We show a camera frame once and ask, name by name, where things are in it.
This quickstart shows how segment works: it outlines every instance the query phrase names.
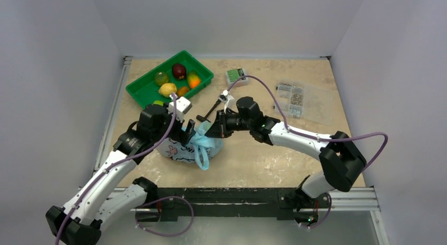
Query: clear plastic box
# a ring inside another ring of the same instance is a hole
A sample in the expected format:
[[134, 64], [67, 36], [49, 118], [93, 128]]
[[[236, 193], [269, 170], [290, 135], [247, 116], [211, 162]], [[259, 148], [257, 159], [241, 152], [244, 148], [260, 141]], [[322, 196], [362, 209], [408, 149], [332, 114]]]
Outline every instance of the clear plastic box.
[[332, 94], [300, 81], [281, 80], [276, 86], [276, 99], [286, 116], [300, 117], [331, 125]]

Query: small green box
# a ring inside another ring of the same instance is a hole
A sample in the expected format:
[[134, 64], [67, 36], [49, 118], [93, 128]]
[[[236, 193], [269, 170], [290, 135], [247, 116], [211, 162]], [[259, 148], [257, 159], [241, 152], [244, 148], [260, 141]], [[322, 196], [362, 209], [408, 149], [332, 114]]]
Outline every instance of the small green box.
[[143, 109], [148, 104], [152, 104], [155, 100], [160, 100], [165, 103], [171, 102], [170, 98], [164, 97], [160, 93], [158, 93], [160, 86], [155, 84], [154, 76], [156, 73], [164, 71], [169, 75], [169, 82], [177, 86], [177, 90], [182, 86], [189, 87], [188, 81], [186, 79], [177, 80], [172, 76], [172, 66], [176, 63], [180, 63], [185, 66], [187, 72], [195, 70], [197, 75], [202, 80], [199, 86], [191, 89], [184, 95], [185, 98], [191, 98], [211, 83], [211, 79], [213, 78], [214, 74], [205, 66], [203, 66], [199, 61], [197, 61], [194, 57], [192, 57], [191, 54], [183, 50], [167, 61], [158, 65], [156, 68], [149, 71], [142, 77], [138, 78], [133, 83], [127, 85], [127, 92]]

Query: blue plastic bag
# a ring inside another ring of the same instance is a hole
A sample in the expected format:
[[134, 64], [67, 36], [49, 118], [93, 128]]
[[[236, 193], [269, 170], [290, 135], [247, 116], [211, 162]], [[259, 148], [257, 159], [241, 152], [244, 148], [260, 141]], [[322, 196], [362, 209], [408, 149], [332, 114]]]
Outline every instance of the blue plastic bag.
[[205, 121], [196, 129], [195, 135], [186, 146], [172, 139], [165, 139], [158, 147], [157, 151], [172, 160], [196, 163], [201, 169], [209, 168], [209, 159], [213, 158], [222, 149], [222, 139], [208, 138], [206, 131], [211, 127], [211, 123]]

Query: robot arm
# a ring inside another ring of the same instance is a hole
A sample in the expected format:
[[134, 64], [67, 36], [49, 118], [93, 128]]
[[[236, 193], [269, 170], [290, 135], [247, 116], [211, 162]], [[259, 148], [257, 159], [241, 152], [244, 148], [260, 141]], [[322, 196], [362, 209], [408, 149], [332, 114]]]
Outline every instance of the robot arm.
[[[187, 144], [195, 134], [193, 120], [188, 122], [185, 131], [182, 130], [183, 116], [190, 108], [191, 103], [184, 97], [176, 100], [176, 118], [168, 137], [181, 144]], [[140, 119], [119, 136], [113, 151], [87, 184], [63, 207], [53, 206], [48, 210], [46, 218], [55, 236], [69, 215], [61, 240], [66, 244], [96, 244], [101, 231], [125, 212], [158, 199], [157, 186], [145, 178], [135, 179], [131, 186], [113, 199], [108, 200], [108, 196], [149, 153], [124, 162], [122, 160], [154, 146], [167, 131], [173, 109], [173, 102], [165, 106], [148, 105], [141, 112]], [[76, 204], [85, 191], [82, 201]]]
[[249, 131], [256, 141], [285, 146], [318, 160], [323, 171], [307, 177], [297, 189], [297, 193], [301, 193], [306, 200], [314, 199], [334, 189], [349, 191], [366, 166], [365, 158], [352, 141], [321, 142], [292, 133], [291, 130], [315, 136], [317, 139], [348, 138], [343, 132], [329, 135], [291, 126], [286, 128], [284, 122], [264, 116], [252, 97], [240, 98], [236, 106], [238, 112], [231, 109], [217, 111], [216, 120], [205, 136], [227, 138], [234, 131]]

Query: beige tabletop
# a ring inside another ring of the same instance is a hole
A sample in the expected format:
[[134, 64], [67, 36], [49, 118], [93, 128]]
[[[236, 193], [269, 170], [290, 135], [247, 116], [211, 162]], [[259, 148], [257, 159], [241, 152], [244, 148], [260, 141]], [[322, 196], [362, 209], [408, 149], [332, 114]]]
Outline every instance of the beige tabletop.
[[[127, 84], [164, 61], [132, 60]], [[214, 78], [209, 86], [190, 99], [193, 107], [186, 115], [186, 120], [196, 120], [196, 115], [203, 116], [212, 107], [219, 93], [227, 88], [225, 71], [245, 68], [248, 74], [262, 79], [273, 90], [278, 81], [283, 79], [299, 80], [330, 90], [330, 126], [297, 118], [288, 118], [288, 123], [312, 132], [334, 134], [336, 131], [343, 131], [351, 134], [328, 60], [199, 61], [214, 73]], [[268, 92], [253, 79], [250, 79], [249, 85], [231, 90], [231, 95], [235, 100], [252, 96], [264, 115], [281, 119], [273, 110], [273, 101]], [[138, 120], [141, 110], [135, 100], [125, 92], [119, 106], [112, 142], [127, 130], [129, 124]], [[215, 113], [210, 116], [211, 122], [215, 116]], [[322, 169], [317, 160], [285, 147], [261, 144], [248, 132], [235, 132], [230, 138], [224, 139], [223, 145], [222, 150], [210, 160], [210, 168], [207, 171], [201, 170], [195, 163], [173, 161], [154, 151], [147, 155], [119, 186], [127, 187], [135, 178], [144, 176], [159, 187], [296, 187], [307, 175]], [[362, 176], [354, 186], [364, 186]]]

